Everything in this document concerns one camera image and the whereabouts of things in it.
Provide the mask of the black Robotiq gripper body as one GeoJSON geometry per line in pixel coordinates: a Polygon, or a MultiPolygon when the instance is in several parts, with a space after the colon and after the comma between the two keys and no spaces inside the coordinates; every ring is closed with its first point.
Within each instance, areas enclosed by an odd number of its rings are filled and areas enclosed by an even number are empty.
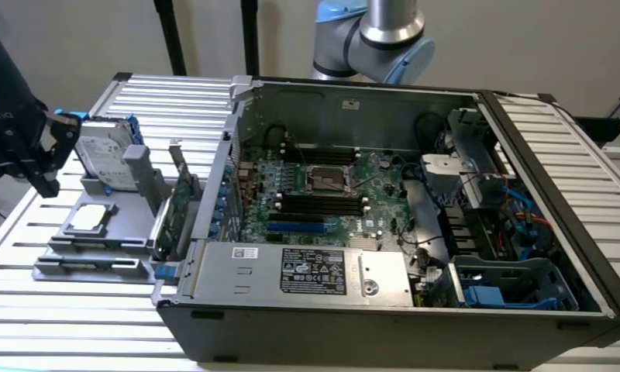
{"type": "Polygon", "coordinates": [[[44,111],[0,41],[0,158],[19,163],[25,177],[28,150],[43,131],[44,111]]]}

